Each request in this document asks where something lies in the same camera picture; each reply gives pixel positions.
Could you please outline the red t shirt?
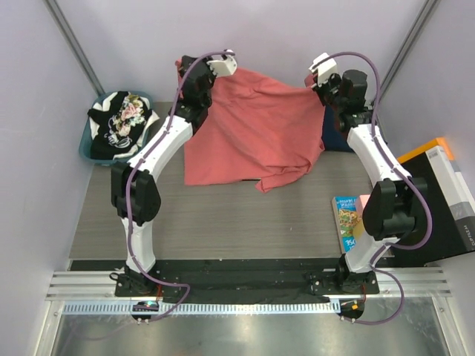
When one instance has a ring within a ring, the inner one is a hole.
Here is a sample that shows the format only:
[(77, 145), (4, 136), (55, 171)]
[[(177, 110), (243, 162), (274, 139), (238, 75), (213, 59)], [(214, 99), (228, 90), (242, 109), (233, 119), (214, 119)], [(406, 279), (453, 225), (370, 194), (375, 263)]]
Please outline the red t shirt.
[(254, 180), (266, 193), (299, 180), (324, 151), (324, 112), (309, 88), (244, 68), (218, 78), (209, 114), (184, 146), (184, 183)]

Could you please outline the folded navy t shirt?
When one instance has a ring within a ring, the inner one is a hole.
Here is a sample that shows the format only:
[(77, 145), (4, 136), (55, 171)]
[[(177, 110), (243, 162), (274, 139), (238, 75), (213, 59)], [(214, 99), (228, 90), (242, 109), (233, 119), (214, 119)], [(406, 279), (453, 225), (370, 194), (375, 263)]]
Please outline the folded navy t shirt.
[(353, 153), (346, 139), (335, 127), (335, 112), (330, 106), (325, 107), (322, 126), (322, 142), (326, 151)]

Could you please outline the left aluminium corner post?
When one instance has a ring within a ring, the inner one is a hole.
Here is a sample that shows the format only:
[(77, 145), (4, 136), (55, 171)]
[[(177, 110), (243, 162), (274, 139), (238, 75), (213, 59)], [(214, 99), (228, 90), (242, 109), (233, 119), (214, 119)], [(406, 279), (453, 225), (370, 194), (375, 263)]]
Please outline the left aluminium corner post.
[(103, 95), (105, 93), (105, 89), (103, 88), (96, 72), (94, 71), (85, 51), (82, 49), (82, 46), (79, 43), (79, 40), (70, 26), (65, 14), (63, 13), (62, 8), (59, 6), (58, 1), (44, 0), (43, 3), (49, 11), (52, 19), (56, 23), (56, 26), (59, 28), (60, 33), (63, 35), (73, 56), (85, 74), (86, 79), (91, 84), (91, 87), (98, 96)]

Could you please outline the pink power adapter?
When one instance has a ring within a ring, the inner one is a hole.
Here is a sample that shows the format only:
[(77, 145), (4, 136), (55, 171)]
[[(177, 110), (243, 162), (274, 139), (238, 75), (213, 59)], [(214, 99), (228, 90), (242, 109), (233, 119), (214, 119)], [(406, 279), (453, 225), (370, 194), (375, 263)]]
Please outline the pink power adapter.
[(361, 217), (364, 211), (364, 208), (370, 198), (369, 194), (360, 195), (356, 200), (355, 207), (358, 215)]

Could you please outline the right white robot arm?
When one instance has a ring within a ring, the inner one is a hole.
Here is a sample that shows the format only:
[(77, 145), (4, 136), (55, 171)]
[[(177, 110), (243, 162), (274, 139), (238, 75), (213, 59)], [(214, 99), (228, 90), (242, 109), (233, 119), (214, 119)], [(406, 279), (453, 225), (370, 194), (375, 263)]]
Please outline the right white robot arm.
[(417, 249), (432, 229), (425, 201), (427, 183), (413, 178), (385, 144), (365, 105), (367, 75), (347, 70), (339, 75), (335, 65), (313, 65), (305, 83), (321, 103), (335, 111), (338, 130), (356, 153), (373, 190), (352, 229), (353, 247), (343, 253), (333, 273), (311, 277), (314, 294), (378, 293), (374, 268), (391, 247)]

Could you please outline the aluminium frame rail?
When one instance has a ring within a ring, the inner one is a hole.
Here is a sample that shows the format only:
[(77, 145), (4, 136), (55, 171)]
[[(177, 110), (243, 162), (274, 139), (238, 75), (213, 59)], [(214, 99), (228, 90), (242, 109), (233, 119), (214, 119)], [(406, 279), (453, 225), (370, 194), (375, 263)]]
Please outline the aluminium frame rail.
[(344, 306), (376, 298), (430, 298), (438, 300), (452, 296), (447, 280), (438, 268), (423, 272), (420, 268), (399, 273), (385, 269), (390, 276), (377, 274), (378, 294), (311, 294), (307, 299), (291, 297), (289, 301), (269, 302), (198, 302), (188, 296), (179, 305), (166, 303), (159, 297), (117, 297), (114, 281), (108, 271), (61, 271), (53, 274), (46, 300), (63, 302), (63, 314), (119, 315), (129, 314), (141, 320), (169, 312), (178, 315), (259, 315), (259, 314), (336, 314)]

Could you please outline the right aluminium corner post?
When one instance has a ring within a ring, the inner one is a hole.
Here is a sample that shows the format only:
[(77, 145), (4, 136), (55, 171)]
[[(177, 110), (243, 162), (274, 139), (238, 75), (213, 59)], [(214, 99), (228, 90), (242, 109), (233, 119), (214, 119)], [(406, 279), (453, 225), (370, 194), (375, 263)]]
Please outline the right aluminium corner post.
[(421, 9), (419, 10), (416, 18), (414, 19), (412, 25), (409, 28), (409, 31), (407, 32), (407, 35), (405, 36), (401, 46), (399, 47), (396, 56), (391, 62), (387, 73), (381, 81), (379, 97), (380, 99), (383, 99), (393, 80), (396, 78), (396, 75), (401, 70), (404, 62), (409, 56), (411, 50), (415, 47), (420, 35), (422, 34), (428, 22), (430, 21), (439, 3), (440, 0), (425, 0), (423, 2)]

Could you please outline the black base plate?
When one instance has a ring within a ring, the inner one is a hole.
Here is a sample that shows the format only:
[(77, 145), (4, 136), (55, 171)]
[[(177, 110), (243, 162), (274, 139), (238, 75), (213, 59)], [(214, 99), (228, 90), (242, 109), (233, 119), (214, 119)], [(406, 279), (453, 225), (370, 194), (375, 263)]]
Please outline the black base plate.
[(74, 260), (72, 271), (103, 271), (118, 297), (161, 297), (196, 304), (325, 303), (335, 295), (379, 293), (374, 272), (344, 271), (337, 258), (251, 260), (158, 260), (150, 274), (158, 285), (123, 260)]

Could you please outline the black orange box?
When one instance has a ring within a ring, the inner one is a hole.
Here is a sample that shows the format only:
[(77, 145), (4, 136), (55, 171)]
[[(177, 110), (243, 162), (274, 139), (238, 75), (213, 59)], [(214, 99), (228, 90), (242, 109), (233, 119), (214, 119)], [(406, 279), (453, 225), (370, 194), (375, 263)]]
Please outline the black orange box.
[(398, 267), (421, 267), (474, 251), (474, 197), (443, 137), (401, 155), (399, 163), (427, 182), (433, 220), (430, 239), (414, 251), (393, 249)]

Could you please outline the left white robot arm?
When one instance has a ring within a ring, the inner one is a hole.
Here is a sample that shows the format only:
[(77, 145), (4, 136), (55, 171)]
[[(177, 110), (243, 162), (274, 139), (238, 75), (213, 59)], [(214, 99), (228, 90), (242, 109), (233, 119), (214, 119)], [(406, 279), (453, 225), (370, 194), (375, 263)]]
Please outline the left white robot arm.
[(162, 127), (137, 155), (113, 164), (111, 203), (125, 229), (128, 254), (124, 271), (110, 275), (116, 283), (116, 296), (152, 296), (163, 285), (157, 276), (152, 242), (153, 220), (161, 206), (158, 177), (206, 120), (216, 78), (233, 75), (237, 67), (230, 50), (197, 58), (183, 56), (178, 65), (178, 88)]

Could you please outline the aluminium corner post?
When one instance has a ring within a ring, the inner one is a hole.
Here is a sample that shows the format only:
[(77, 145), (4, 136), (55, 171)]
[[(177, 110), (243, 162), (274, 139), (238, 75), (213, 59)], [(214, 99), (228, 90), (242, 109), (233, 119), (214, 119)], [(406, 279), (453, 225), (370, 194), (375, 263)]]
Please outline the aluminium corner post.
[(440, 0), (425, 0), (423, 2), (421, 9), (419, 10), (416, 18), (414, 19), (412, 25), (409, 28), (409, 31), (407, 32), (407, 35), (405, 36), (401, 46), (399, 47), (396, 56), (391, 62), (387, 73), (381, 81), (379, 97), (380, 99), (383, 99), (393, 80), (396, 78), (396, 75), (401, 70), (404, 62), (409, 56), (411, 50), (415, 47), (420, 35), (422, 34), (428, 22), (430, 21), (439, 3)]
[(82, 49), (82, 46), (79, 43), (79, 40), (70, 26), (65, 14), (63, 13), (62, 8), (59, 6), (58, 1), (44, 0), (43, 3), (49, 11), (52, 19), (56, 23), (56, 26), (59, 28), (60, 33), (63, 35), (73, 56), (85, 74), (86, 79), (91, 84), (91, 87), (98, 96), (103, 95), (105, 93), (105, 89), (103, 88), (96, 72), (94, 71), (85, 51)]

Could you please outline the blue illustrated book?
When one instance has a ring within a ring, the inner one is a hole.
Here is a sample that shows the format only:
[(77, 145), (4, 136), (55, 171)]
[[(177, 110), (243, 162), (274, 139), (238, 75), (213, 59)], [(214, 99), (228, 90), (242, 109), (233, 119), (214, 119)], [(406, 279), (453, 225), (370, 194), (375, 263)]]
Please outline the blue illustrated book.
[(358, 197), (334, 197), (332, 199), (332, 209), (341, 253), (347, 253), (356, 244), (353, 229), (362, 219), (355, 207)]

